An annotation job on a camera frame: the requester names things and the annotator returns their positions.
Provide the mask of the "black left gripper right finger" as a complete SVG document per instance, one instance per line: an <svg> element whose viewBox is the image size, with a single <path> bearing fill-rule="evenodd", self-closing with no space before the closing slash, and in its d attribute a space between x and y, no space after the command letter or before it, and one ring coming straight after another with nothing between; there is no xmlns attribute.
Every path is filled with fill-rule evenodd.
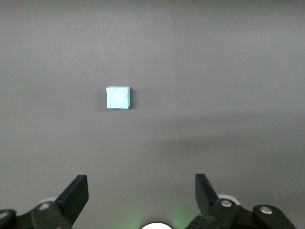
<svg viewBox="0 0 305 229"><path fill-rule="evenodd" d="M295 229L296 226L278 208L256 205L244 209L229 198L216 194L205 174L195 175L195 199L200 210L188 229Z"/></svg>

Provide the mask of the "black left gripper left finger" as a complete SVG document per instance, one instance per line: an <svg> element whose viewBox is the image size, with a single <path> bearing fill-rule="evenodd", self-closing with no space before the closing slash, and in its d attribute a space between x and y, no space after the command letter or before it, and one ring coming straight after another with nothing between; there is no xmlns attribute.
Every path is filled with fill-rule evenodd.
<svg viewBox="0 0 305 229"><path fill-rule="evenodd" d="M86 175L78 175L56 198L47 198L23 215L0 211L2 229L71 229L89 199Z"/></svg>

